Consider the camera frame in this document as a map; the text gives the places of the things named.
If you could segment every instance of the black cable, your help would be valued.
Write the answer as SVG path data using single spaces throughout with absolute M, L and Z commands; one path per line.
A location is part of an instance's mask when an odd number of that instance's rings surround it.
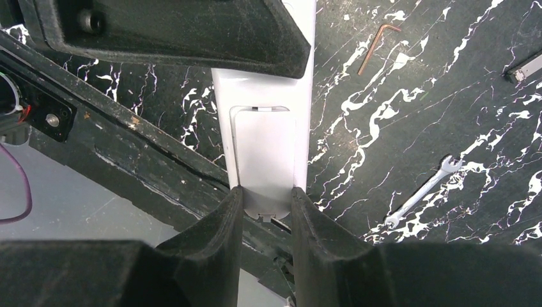
M 6 156 L 9 158 L 9 160 L 13 163 L 15 168 L 17 168 L 17 171 L 19 172 L 23 184 L 24 184 L 24 192 L 26 194 L 26 209 L 25 211 L 15 217 L 10 217 L 8 219 L 0 219 L 0 225 L 10 224 L 14 222 L 18 222 L 25 217 L 27 217 L 30 212 L 32 211 L 32 194 L 30 193 L 30 182 L 28 182 L 28 177 L 26 176 L 26 173 L 24 172 L 24 169 L 22 169 L 22 166 L 19 164 L 19 162 L 16 160 L 16 158 L 10 154 L 10 152 L 2 145 L 2 142 L 0 142 L 0 151 L 6 154 Z

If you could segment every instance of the black marble surface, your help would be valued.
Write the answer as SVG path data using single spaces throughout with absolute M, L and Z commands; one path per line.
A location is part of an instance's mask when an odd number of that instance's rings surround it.
M 358 76 L 383 23 L 402 32 L 385 32 Z M 518 85 L 503 77 L 542 50 L 542 1 L 319 0 L 315 46 L 307 192 L 321 211 L 373 244 L 542 253 L 542 72 Z M 47 55 L 225 168 L 208 68 Z M 446 154 L 464 167 L 388 229 L 384 217 Z

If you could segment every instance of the open-end wrench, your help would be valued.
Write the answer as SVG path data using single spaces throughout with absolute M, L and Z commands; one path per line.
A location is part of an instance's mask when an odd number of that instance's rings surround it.
M 448 155 L 440 164 L 440 168 L 438 169 L 437 173 L 435 173 L 427 182 L 422 185 L 422 187 L 414 193 L 407 201 L 404 203 L 399 210 L 395 211 L 392 215 L 386 217 L 384 220 L 384 223 L 388 225 L 389 228 L 393 229 L 397 227 L 399 224 L 399 220 L 407 213 L 410 208 L 412 208 L 422 197 L 427 194 L 434 186 L 437 184 L 441 179 L 444 177 L 450 175 L 451 173 L 455 173 L 458 171 L 461 166 L 463 165 L 463 160 L 459 160 L 459 162 L 452 163 L 453 156 Z

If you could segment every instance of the bolt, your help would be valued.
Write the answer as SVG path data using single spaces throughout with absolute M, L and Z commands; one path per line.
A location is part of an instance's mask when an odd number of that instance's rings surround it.
M 48 114 L 46 117 L 45 117 L 45 121 L 51 126 L 51 127 L 58 127 L 58 125 L 60 124 L 60 120 L 58 119 L 58 116 L 54 115 L 54 114 Z

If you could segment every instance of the wrench handle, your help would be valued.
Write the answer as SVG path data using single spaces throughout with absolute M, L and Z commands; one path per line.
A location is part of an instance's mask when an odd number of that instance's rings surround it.
M 412 208 L 420 199 L 422 199 L 439 181 L 444 177 L 450 175 L 450 173 L 442 171 L 441 169 L 437 171 L 427 182 L 420 187 L 414 195 L 412 195 L 399 210 L 397 210 L 394 215 L 403 216 L 407 213 L 410 208 Z

